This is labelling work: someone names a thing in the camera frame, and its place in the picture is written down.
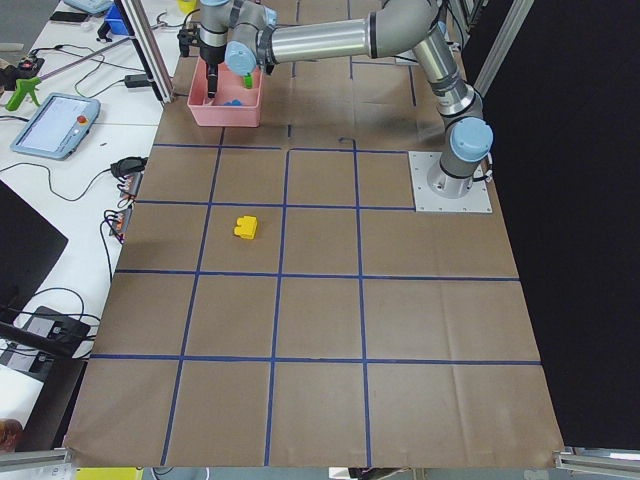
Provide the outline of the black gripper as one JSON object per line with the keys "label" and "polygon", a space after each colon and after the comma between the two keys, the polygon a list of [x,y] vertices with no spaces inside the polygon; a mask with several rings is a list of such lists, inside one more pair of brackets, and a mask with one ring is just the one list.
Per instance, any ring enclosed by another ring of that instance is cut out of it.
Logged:
{"label": "black gripper", "polygon": [[199,48],[199,55],[207,64],[207,97],[214,99],[218,91],[218,65],[223,62],[223,33],[205,27],[182,28],[178,32],[181,57],[188,57],[191,47]]}

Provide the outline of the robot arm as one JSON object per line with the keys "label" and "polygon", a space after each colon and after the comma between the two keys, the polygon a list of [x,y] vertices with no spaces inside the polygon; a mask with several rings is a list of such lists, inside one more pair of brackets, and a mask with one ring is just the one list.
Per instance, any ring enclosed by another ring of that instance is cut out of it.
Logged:
{"label": "robot arm", "polygon": [[240,77],[299,61],[414,54],[436,96],[446,148],[435,169],[446,180],[472,180],[489,160],[494,140],[480,94],[463,78],[438,25],[434,1],[384,1],[360,19],[280,26],[277,13],[254,1],[203,1],[197,26],[178,33],[182,55],[197,47],[206,65],[208,95],[218,90],[220,64]]}

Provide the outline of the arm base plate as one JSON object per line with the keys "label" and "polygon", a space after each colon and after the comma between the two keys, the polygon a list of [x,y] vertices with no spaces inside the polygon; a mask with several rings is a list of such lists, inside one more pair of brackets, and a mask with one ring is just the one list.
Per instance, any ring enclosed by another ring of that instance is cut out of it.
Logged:
{"label": "arm base plate", "polygon": [[436,214],[491,214],[486,181],[474,181],[482,169],[477,167],[469,178],[456,179],[441,169],[440,157],[440,152],[408,152],[415,210]]}

